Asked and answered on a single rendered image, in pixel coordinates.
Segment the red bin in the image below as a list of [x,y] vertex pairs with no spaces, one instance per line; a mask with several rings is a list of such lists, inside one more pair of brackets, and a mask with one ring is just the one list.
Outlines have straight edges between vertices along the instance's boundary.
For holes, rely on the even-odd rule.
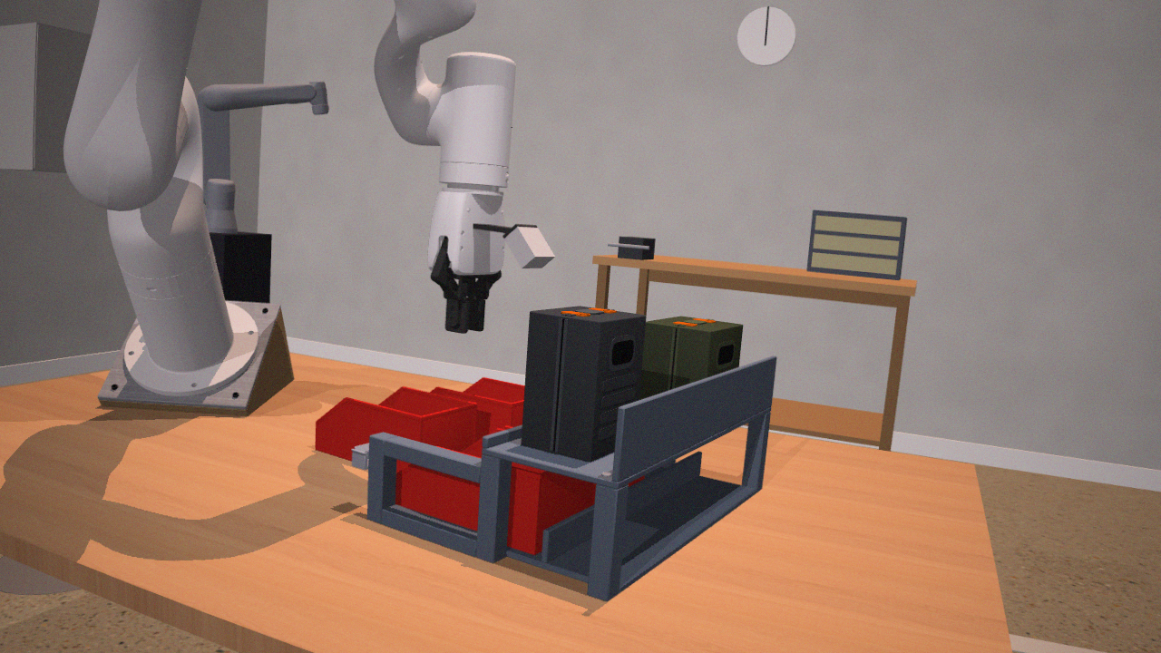
[[522,425],[525,385],[481,376],[479,381],[470,385],[463,392],[437,387],[430,393],[477,404],[476,442],[479,442],[483,435],[492,433],[497,426],[502,429],[506,425]]
[[389,433],[461,452],[475,443],[476,416],[473,402],[409,387],[378,406],[345,397],[316,419],[315,447],[352,462],[351,449],[369,443],[369,435]]
[[[507,547],[540,553],[543,530],[592,507],[594,488],[512,462]],[[395,504],[477,531],[479,483],[408,464],[395,481]]]
[[[506,426],[502,426],[502,429],[504,429],[504,430],[507,430],[507,429],[510,429],[510,426],[507,426],[507,425],[506,425]],[[628,487],[630,487],[630,486],[633,486],[633,485],[635,485],[636,482],[639,482],[639,481],[642,481],[642,480],[644,480],[644,476],[642,476],[642,478],[639,478],[639,479],[636,479],[635,481],[630,481],[630,483],[628,483]],[[593,500],[593,505],[594,505],[594,501],[596,501],[596,489],[594,489],[594,500]]]

